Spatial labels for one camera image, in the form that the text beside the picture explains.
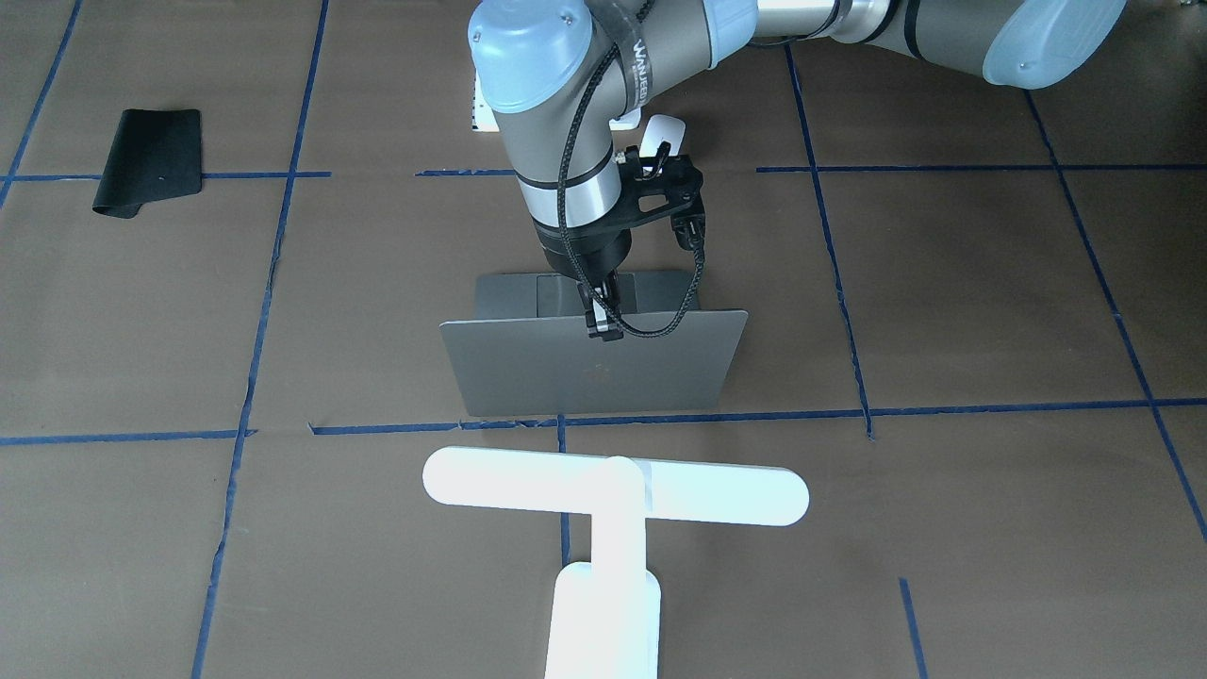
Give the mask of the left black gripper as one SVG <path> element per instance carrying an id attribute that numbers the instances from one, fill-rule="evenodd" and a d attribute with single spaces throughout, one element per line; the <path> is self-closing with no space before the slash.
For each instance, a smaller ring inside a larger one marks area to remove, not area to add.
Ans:
<path id="1" fill-rule="evenodd" d="M 587 283 L 577 283 L 585 306 L 587 334 L 600 340 L 624 336 L 617 269 L 630 253 L 631 228 L 622 228 L 612 221 L 594 221 L 566 228 L 566 238 L 562 238 L 560 228 L 538 221 L 537 236 L 555 273 L 577 282 L 587 277 Z M 604 297 L 604 305 L 595 300 L 596 292 Z"/>

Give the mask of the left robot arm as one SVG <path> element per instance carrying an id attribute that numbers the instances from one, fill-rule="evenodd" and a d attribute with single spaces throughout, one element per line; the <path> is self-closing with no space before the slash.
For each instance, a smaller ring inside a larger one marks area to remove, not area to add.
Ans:
<path id="1" fill-rule="evenodd" d="M 676 135 L 616 150 L 612 122 L 680 86 L 730 116 L 760 110 L 772 49 L 862 43 L 1013 89 L 1046 89 L 1088 62 L 1123 1 L 480 1 L 466 27 L 477 93 L 553 271 L 576 285 L 587 334 L 666 336 L 705 267 L 702 174 Z M 660 328 L 622 318 L 631 232 L 667 219 L 694 271 Z"/>

